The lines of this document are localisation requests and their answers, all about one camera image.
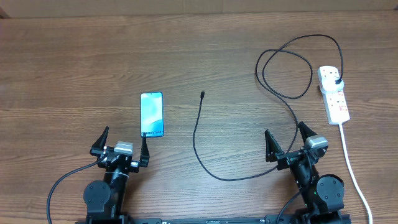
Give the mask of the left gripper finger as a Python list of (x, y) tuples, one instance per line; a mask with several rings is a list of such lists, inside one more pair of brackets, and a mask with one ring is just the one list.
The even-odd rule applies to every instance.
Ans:
[(150, 159), (150, 154), (149, 154), (149, 150), (147, 147), (147, 138), (146, 138), (146, 133), (144, 133), (142, 135), (140, 161), (141, 162), (149, 162), (149, 159)]
[(102, 135), (92, 145), (93, 149), (103, 149), (105, 147), (106, 140), (108, 137), (108, 131), (109, 131), (109, 127), (107, 126), (107, 127), (105, 127)]

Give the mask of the Samsung Galaxy smartphone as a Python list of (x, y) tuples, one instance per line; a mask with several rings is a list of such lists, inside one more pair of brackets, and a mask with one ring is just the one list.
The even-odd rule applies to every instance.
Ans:
[(141, 136), (157, 138), (164, 135), (164, 104), (162, 92), (141, 94)]

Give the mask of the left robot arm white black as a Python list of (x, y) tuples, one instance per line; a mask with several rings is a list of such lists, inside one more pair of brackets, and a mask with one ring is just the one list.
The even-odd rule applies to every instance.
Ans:
[(103, 180), (89, 183), (83, 192), (87, 207), (85, 223), (133, 223), (132, 216), (122, 212), (123, 200), (129, 174), (149, 165), (147, 136), (141, 136), (141, 154), (135, 161), (133, 144), (119, 141), (114, 147), (106, 145), (108, 131), (106, 127), (90, 149), (90, 154), (97, 157), (95, 164), (105, 173)]

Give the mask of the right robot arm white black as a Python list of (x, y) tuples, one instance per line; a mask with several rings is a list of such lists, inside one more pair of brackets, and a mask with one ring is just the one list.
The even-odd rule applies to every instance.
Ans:
[(266, 215), (266, 223), (350, 223), (344, 208), (344, 182), (334, 174), (320, 176), (315, 164), (327, 149), (328, 140), (300, 122), (301, 149), (284, 152), (270, 131), (265, 131), (266, 161), (276, 162), (277, 170), (289, 169), (298, 187), (296, 193), (277, 215)]

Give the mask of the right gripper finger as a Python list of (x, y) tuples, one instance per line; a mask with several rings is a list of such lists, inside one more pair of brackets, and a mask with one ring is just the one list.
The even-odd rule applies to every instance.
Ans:
[(264, 135), (266, 140), (266, 161), (275, 162), (279, 156), (283, 155), (284, 151), (268, 129), (265, 130)]
[(312, 129), (310, 129), (303, 121), (299, 122), (298, 128), (300, 130), (303, 142), (305, 144), (309, 143), (311, 137), (314, 137), (317, 135), (317, 133), (315, 131), (313, 131)]

